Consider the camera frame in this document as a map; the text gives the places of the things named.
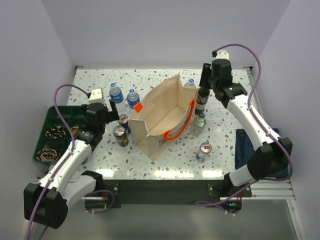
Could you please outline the silver blue energy can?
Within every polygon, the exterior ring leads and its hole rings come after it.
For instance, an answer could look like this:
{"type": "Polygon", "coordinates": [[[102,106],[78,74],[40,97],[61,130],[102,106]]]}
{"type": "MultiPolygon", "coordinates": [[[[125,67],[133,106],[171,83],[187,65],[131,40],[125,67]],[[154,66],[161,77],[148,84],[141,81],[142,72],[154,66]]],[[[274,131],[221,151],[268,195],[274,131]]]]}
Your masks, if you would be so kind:
{"type": "Polygon", "coordinates": [[[208,142],[203,142],[200,146],[199,149],[195,155],[195,159],[203,163],[209,156],[209,154],[212,151],[212,146],[208,142]]]}
{"type": "Polygon", "coordinates": [[[118,123],[123,126],[126,130],[126,134],[130,135],[131,134],[131,128],[129,126],[129,118],[126,114],[120,114],[119,115],[119,120],[118,123]]]}

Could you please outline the dark cola glass bottle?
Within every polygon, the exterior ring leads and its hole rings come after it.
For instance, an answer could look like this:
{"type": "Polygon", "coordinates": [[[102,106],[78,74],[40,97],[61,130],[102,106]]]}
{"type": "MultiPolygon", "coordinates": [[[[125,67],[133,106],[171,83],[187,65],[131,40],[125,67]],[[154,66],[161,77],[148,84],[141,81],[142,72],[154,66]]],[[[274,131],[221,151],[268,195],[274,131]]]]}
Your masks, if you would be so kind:
{"type": "Polygon", "coordinates": [[[205,111],[206,104],[210,96],[210,89],[206,87],[199,87],[195,100],[195,111],[194,113],[198,116],[205,111]]]}

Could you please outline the clear green-cap glass bottle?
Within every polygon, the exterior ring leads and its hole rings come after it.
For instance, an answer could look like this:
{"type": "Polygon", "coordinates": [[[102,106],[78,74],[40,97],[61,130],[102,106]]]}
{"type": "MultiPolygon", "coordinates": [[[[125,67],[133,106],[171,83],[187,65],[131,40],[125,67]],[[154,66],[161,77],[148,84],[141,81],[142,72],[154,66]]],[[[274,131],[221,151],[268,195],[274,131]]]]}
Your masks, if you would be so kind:
{"type": "Polygon", "coordinates": [[[190,132],[195,136],[200,135],[205,129],[206,123],[207,123],[207,120],[206,120],[205,114],[200,113],[194,118],[190,132]]]}

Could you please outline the beige canvas bag orange handles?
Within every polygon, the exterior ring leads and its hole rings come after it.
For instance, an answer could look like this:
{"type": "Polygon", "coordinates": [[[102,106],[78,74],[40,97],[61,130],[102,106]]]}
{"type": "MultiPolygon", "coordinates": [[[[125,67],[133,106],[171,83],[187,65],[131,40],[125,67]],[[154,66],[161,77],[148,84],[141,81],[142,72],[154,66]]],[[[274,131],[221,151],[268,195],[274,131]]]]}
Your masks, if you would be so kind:
{"type": "Polygon", "coordinates": [[[134,143],[155,160],[178,140],[195,115],[197,90],[180,75],[165,79],[137,103],[128,120],[134,143]]]}

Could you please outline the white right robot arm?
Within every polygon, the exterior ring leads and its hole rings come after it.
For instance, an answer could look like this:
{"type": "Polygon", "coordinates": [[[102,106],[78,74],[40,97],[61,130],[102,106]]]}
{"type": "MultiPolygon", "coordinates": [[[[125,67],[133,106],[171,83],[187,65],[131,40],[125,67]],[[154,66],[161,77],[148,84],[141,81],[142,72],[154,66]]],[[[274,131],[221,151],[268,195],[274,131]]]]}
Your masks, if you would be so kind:
{"type": "Polygon", "coordinates": [[[210,92],[238,120],[248,135],[254,153],[244,166],[224,175],[221,195],[233,197],[241,186],[258,180],[275,180],[275,175],[290,168],[292,141],[280,137],[251,105],[248,93],[233,82],[232,65],[227,59],[204,63],[199,82],[197,105],[206,104],[210,92]]]}

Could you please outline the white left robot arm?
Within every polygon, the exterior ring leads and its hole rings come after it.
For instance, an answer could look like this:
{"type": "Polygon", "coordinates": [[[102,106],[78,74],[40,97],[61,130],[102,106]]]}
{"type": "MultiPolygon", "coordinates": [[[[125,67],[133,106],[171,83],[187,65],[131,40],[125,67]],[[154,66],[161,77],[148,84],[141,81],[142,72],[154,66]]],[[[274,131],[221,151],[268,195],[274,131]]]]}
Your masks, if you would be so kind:
{"type": "Polygon", "coordinates": [[[103,177],[94,171],[84,171],[74,186],[69,182],[103,139],[106,125],[119,120],[115,101],[111,99],[109,103],[111,111],[100,102],[82,105],[84,121],[71,136],[68,149],[49,173],[37,184],[29,183],[23,191],[26,220],[57,229],[78,200],[104,191],[103,177]]]}

